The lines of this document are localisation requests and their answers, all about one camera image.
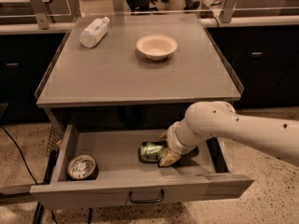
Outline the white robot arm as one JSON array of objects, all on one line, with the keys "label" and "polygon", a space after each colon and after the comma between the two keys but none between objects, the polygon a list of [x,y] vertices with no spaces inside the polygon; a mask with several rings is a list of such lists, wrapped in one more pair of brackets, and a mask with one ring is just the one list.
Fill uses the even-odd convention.
[{"label": "white robot arm", "polygon": [[299,122],[239,115],[226,102],[190,105],[184,119],[166,131],[167,149],[159,165],[168,167],[197,145],[212,138],[227,138],[299,166]]}]

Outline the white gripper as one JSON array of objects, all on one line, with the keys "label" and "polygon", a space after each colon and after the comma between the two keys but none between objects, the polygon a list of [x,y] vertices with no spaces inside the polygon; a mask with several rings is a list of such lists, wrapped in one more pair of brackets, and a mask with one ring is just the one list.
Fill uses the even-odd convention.
[{"label": "white gripper", "polygon": [[181,156],[190,153],[198,145],[198,137],[187,126],[185,120],[177,121],[165,130],[159,141],[167,141],[168,147],[163,151],[159,160],[160,167],[169,167]]}]

